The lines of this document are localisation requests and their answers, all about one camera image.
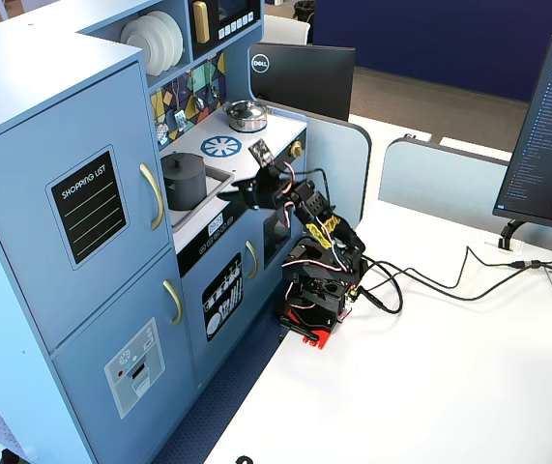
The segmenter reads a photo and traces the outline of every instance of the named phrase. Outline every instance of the white plate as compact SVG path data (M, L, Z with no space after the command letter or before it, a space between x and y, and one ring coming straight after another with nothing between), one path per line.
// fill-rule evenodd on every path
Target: white plate
M163 40L153 24L140 17L128 23L121 32L122 44L137 46L144 51L145 71L160 75L163 71Z
M161 19L170 31L170 34L172 35L172 42L175 44L175 51L172 57L172 66L177 66L177 63L179 63L181 55L183 54L183 34L181 34L179 24L177 24L177 21L175 21L170 14L166 14L164 12L150 12L149 15Z
M220 322L221 322L221 314L219 314L217 312L216 314L213 315L213 317L209 321L209 324L207 324L207 335L208 336L211 336L216 332L216 330L219 327Z
M168 68L172 66L172 57L175 51L175 44L172 42L172 34L170 34L164 22L156 16L147 14L146 16L141 16L140 19L149 21L158 31L158 35L163 41L163 70L168 71Z

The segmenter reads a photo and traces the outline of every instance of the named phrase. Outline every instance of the microwave display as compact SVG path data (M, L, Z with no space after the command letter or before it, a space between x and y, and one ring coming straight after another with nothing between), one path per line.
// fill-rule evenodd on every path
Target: microwave display
M218 0L218 3L220 24L249 10L249 0Z

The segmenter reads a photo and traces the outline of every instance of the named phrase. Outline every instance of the gold cabinet handle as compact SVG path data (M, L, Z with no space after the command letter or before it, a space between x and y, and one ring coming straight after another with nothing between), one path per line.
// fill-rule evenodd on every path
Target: gold cabinet handle
M302 142L300 142L299 140L294 141L293 145L291 145L291 157L298 158L303 154L304 147L302 147Z
M163 198L161 197L160 186L158 185L158 181L156 181L156 178L153 177L153 174L151 174L151 171L144 162L140 163L140 174L142 174L144 178L149 181L151 189L153 189L153 193L156 195L156 198L158 200L158 215L155 219L151 221L151 230L156 230L158 227L160 227L161 220L163 219Z
M254 246L252 246L252 243L249 240L246 240L246 248L249 249L249 252L252 255L252 259L254 260L254 270L250 275L247 276L247 280L252 280L254 276L256 276L256 273L258 272L258 258L256 257L256 250L254 249Z
M179 309L179 315L172 320L172 325L176 326L181 322L181 319L183 319L183 305L181 304L181 300L179 300L179 296L177 295L177 292L175 292L172 283L170 283L168 280L165 280L163 282L163 288L165 288L166 291L170 294L172 299L175 301L175 305L177 305L177 309Z

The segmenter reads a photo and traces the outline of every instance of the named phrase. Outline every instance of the robotic arm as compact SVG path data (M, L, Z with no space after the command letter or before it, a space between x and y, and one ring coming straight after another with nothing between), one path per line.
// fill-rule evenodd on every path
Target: robotic arm
M219 198L243 202L252 209L284 208L287 225L293 210L305 226L307 233L282 264L288 290L280 323L322 349L335 324L357 299L355 290L368 269L362 258L365 245L348 222L334 214L312 181L295 180L293 150L274 159L261 140L250 151L261 166L258 173L233 183L237 190L221 193ZM290 178L282 179L287 172Z

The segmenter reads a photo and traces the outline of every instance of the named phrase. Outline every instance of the pot lid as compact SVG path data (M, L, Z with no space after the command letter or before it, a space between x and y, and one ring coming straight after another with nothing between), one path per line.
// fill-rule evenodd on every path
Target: pot lid
M258 101L235 101L224 107L229 116L244 121L263 121L267 119L267 106Z
M163 177L171 181L184 181L205 172L204 160L194 153L172 153L161 159Z

